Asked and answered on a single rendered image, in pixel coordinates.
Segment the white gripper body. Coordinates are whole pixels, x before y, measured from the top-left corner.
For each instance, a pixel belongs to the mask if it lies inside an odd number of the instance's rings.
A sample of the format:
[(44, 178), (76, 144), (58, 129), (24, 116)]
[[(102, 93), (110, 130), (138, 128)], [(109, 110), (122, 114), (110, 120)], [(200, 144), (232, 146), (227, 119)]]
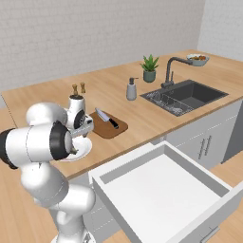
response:
[(89, 132), (94, 129), (93, 121), (86, 121), (80, 128), (73, 129), (70, 131), (71, 137), (76, 138), (79, 136), (83, 136), (84, 138), (87, 136)]

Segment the white round plate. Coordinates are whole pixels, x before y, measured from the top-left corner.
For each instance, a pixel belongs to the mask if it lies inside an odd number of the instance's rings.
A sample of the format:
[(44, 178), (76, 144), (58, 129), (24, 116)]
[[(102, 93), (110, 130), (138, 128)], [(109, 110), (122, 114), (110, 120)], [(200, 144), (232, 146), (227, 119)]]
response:
[(92, 141), (89, 138), (84, 138), (83, 136), (79, 136), (73, 139), (73, 145), (77, 150), (77, 154), (70, 154), (63, 161), (76, 161), (85, 157), (92, 149)]

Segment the brown wooden cutting board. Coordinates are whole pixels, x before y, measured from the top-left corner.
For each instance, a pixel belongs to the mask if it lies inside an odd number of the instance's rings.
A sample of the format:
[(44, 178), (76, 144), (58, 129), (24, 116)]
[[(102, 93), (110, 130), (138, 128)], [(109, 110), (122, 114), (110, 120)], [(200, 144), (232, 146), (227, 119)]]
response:
[(90, 114), (94, 122), (93, 132), (103, 139), (113, 139), (128, 129), (126, 122), (110, 114), (107, 114), (107, 116), (114, 120), (119, 127), (115, 128), (110, 121), (103, 121), (96, 112)]

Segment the open white drawer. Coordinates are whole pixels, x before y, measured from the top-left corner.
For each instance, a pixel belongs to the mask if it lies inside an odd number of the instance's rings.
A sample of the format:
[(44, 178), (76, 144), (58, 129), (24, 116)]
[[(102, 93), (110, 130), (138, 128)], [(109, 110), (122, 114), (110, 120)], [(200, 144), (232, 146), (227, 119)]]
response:
[(132, 243), (200, 243), (239, 206), (235, 187), (167, 141), (91, 170), (91, 183)]

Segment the grey soap dispenser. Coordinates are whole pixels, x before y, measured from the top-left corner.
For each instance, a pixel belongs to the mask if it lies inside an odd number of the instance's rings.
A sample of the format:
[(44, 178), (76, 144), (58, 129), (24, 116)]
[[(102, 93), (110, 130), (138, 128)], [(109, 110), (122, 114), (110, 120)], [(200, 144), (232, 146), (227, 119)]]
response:
[(134, 101), (137, 98), (137, 86), (135, 84), (135, 78), (131, 77), (126, 89), (126, 99), (128, 101)]

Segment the green potted plant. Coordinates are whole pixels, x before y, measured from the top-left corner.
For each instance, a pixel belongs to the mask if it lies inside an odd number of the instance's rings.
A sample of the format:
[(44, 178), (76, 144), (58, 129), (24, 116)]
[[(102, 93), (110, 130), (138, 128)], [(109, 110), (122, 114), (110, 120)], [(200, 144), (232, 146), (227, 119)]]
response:
[(141, 67), (143, 69), (143, 80), (147, 83), (152, 83), (156, 79), (156, 68), (159, 58), (154, 58), (152, 54), (149, 57), (143, 57)]

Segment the dark grey tap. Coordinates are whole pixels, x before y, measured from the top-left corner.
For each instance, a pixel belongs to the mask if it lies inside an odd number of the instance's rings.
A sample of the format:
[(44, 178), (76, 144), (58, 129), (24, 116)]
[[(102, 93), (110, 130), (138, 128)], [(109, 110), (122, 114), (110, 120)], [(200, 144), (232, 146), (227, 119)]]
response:
[(166, 68), (166, 77), (165, 77), (165, 82), (161, 84), (162, 88), (167, 88), (170, 87), (174, 84), (173, 81), (173, 72), (171, 71), (171, 65), (173, 61), (177, 61), (186, 65), (192, 65), (193, 62), (190, 60), (185, 60), (179, 57), (172, 57), (169, 59), (168, 63), (167, 63), (167, 68)]

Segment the grey cupboard door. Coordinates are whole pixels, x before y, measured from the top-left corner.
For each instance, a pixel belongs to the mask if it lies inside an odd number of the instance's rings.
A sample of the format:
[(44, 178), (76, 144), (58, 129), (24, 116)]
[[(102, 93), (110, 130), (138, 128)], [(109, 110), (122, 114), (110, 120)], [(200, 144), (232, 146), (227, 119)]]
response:
[(195, 121), (170, 132), (166, 140), (191, 159), (199, 162), (201, 145), (204, 143), (204, 132), (207, 125)]
[(206, 132), (208, 138), (212, 135), (208, 154), (204, 155), (206, 169), (215, 167), (223, 160), (241, 104), (239, 100), (213, 113), (211, 127)]

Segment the dark grey sink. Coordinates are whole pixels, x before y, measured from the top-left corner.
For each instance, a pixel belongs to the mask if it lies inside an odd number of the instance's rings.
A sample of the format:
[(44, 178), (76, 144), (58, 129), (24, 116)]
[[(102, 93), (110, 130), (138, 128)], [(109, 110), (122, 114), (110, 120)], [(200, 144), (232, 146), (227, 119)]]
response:
[(150, 102), (145, 95), (151, 92), (158, 91), (160, 94), (166, 94), (169, 97), (184, 103), (189, 110), (186, 111), (184, 114), (189, 113), (195, 109), (200, 108), (208, 103), (212, 103), (216, 100), (219, 100), (225, 96), (227, 93), (209, 87), (208, 85), (201, 84), (192, 80), (186, 80), (178, 84), (174, 84), (167, 88), (160, 88), (157, 90), (153, 90), (141, 96)]

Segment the grey bowl with food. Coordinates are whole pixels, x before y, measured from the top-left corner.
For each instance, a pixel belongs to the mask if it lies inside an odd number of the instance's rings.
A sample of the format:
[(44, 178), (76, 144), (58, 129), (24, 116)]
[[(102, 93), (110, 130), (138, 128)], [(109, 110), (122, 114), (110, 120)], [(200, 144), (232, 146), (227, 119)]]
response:
[(192, 62), (193, 66), (204, 66), (208, 61), (209, 57), (203, 54), (188, 54), (187, 59)]

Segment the black-handled kitchen knife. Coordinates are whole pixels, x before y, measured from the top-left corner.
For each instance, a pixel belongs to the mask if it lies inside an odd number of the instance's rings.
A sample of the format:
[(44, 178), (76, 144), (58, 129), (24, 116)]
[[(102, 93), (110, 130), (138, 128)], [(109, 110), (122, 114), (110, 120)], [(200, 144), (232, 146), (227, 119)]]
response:
[(110, 122), (115, 129), (119, 128), (119, 125), (110, 117), (108, 117), (101, 109), (95, 108), (95, 111), (97, 112), (98, 116), (104, 121), (104, 122)]

